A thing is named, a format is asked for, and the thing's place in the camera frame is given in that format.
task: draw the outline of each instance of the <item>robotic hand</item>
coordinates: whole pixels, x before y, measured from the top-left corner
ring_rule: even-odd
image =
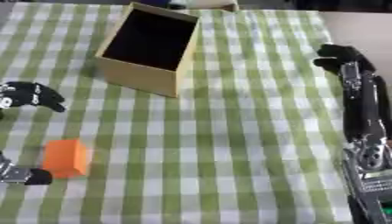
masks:
[[[10,81],[0,86],[0,109],[32,105],[64,112],[63,101],[60,94],[39,83]]]
[[[24,105],[43,106],[56,112],[64,112],[66,109],[61,105],[63,101],[64,98],[59,93],[39,83],[10,81],[0,85],[0,119],[4,117],[2,109]],[[49,185],[52,179],[49,171],[14,165],[0,151],[1,183]]]
[[[392,119],[385,81],[351,46],[322,45],[314,64],[343,87],[343,126],[349,147],[342,170],[354,223],[392,223]]]

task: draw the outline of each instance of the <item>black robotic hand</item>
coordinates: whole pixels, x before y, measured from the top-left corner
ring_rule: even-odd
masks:
[[[322,45],[317,53],[321,58],[315,59],[314,65],[334,74],[339,74],[341,67],[349,62],[358,62],[360,73],[376,71],[375,66],[352,46]]]
[[[0,86],[0,109],[32,105],[64,112],[63,101],[59,93],[39,83],[10,81]]]
[[[355,89],[355,85],[358,85],[357,88],[360,89],[361,75],[365,73],[374,74],[376,72],[375,66],[352,46],[322,45],[318,50],[318,56],[320,58],[313,61],[314,65],[323,67],[326,71],[336,74],[340,78],[344,90],[344,129],[346,139],[351,143],[353,138],[361,137],[363,131],[362,113],[360,113],[363,110],[363,96],[352,97],[354,94],[350,91]],[[357,71],[347,71],[350,67],[357,67]],[[358,76],[343,77],[343,74],[358,74]],[[378,75],[374,75],[373,82],[377,89],[379,116],[384,124],[387,139],[392,140],[392,119],[390,117],[387,85],[384,79]]]

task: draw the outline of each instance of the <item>orange block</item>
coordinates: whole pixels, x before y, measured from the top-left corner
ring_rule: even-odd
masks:
[[[58,179],[85,175],[86,151],[79,138],[49,141],[45,146],[42,168]]]

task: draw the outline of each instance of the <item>open box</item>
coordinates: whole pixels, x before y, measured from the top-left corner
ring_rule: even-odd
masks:
[[[178,96],[198,38],[197,17],[132,3],[95,57],[113,84]]]

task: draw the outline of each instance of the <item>green checkered tablecloth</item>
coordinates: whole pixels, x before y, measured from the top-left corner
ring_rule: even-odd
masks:
[[[39,165],[79,137],[86,177],[0,185],[0,223],[349,222],[338,158],[341,89],[312,65],[330,40],[317,12],[196,10],[201,30],[178,99],[108,85],[94,54],[122,6],[17,3],[0,75],[37,81],[68,111],[5,111],[0,148]]]

